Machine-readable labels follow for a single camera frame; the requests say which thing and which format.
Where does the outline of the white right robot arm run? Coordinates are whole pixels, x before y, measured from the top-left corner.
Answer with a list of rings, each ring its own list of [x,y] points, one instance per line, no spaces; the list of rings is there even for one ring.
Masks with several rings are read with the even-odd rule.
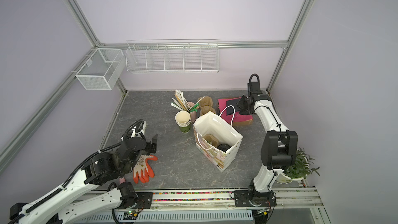
[[[290,131],[278,117],[270,96],[261,91],[258,74],[252,74],[248,82],[248,95],[237,104],[241,115],[259,116],[266,131],[260,150],[262,166],[251,180],[247,190],[231,194],[237,207],[276,206],[276,193],[272,185],[290,166],[295,164],[298,135]]]

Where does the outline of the black paper napkin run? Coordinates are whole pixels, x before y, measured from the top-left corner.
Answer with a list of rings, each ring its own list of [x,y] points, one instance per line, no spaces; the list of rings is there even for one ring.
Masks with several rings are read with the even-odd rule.
[[[235,98],[235,99],[229,99],[229,100],[227,100],[226,101],[226,103],[227,103],[227,107],[228,106],[233,106],[233,108],[231,108],[231,107],[228,107],[228,111],[232,111],[232,110],[234,110],[235,112],[236,111],[240,111],[240,107],[239,107],[239,101],[241,100],[241,98]]]

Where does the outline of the cartoon animal paper bag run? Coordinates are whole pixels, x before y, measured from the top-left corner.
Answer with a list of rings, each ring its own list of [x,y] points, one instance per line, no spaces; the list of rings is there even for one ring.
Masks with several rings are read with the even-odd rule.
[[[197,148],[221,173],[233,162],[243,140],[232,126],[233,121],[209,112],[193,124]]]

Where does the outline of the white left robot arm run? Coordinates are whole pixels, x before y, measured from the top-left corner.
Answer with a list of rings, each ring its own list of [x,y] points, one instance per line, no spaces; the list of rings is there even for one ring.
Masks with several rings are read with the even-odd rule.
[[[100,149],[82,161],[53,191],[30,203],[10,208],[11,224],[67,224],[110,208],[137,208],[145,204],[129,182],[91,200],[74,203],[99,186],[131,173],[141,156],[157,151],[158,136],[145,137],[146,121],[130,125],[121,141]]]

